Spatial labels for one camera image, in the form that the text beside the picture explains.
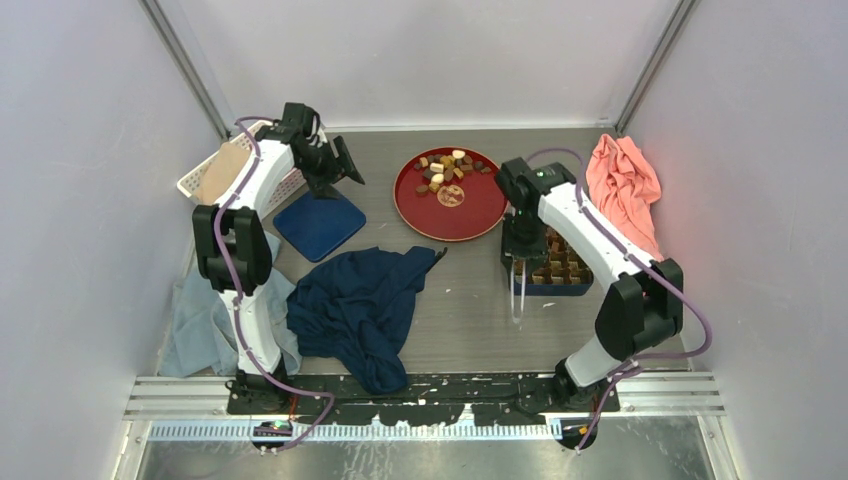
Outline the clear plastic metal tongs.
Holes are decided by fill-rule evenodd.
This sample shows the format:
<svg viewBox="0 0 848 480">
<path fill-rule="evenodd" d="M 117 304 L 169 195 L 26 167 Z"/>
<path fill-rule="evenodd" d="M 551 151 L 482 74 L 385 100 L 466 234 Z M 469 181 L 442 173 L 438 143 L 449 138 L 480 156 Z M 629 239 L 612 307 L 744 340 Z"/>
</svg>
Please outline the clear plastic metal tongs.
<svg viewBox="0 0 848 480">
<path fill-rule="evenodd" d="M 520 324 L 525 312 L 527 267 L 525 260 L 516 259 L 510 272 L 510 315 L 514 324 Z"/>
</svg>

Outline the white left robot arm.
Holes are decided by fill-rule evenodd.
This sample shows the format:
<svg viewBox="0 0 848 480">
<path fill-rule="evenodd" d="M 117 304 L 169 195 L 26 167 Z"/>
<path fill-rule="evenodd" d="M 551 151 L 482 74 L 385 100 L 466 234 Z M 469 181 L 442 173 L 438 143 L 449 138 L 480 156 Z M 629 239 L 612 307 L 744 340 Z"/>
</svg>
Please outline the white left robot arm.
<svg viewBox="0 0 848 480">
<path fill-rule="evenodd" d="M 280 118 L 264 120 L 255 133 L 242 132 L 250 143 L 245 165 L 212 204 L 195 207 L 192 226 L 199 273 L 226 306 L 236 337 L 233 386 L 277 413 L 288 406 L 293 389 L 264 297 L 273 262 L 261 211 L 294 170 L 319 199 L 337 198 L 334 186 L 345 178 L 365 180 L 344 139 L 329 140 L 320 114 L 306 104 L 288 102 Z"/>
</svg>

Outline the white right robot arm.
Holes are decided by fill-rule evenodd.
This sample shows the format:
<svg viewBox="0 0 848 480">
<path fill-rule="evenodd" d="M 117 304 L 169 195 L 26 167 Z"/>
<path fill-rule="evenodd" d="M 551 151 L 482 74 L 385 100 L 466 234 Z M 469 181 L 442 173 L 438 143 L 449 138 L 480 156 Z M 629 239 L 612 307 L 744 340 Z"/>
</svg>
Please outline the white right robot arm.
<svg viewBox="0 0 848 480">
<path fill-rule="evenodd" d="M 554 230 L 604 290 L 593 336 L 562 359 L 553 376 L 558 403 L 580 410 L 614 370 L 682 330 L 682 268 L 630 242 L 559 163 L 532 169 L 522 158 L 509 160 L 495 182 L 513 209 L 504 215 L 501 230 L 501 263 L 509 274 L 517 264 L 525 274 L 542 267 L 548 258 L 546 234 Z"/>
</svg>

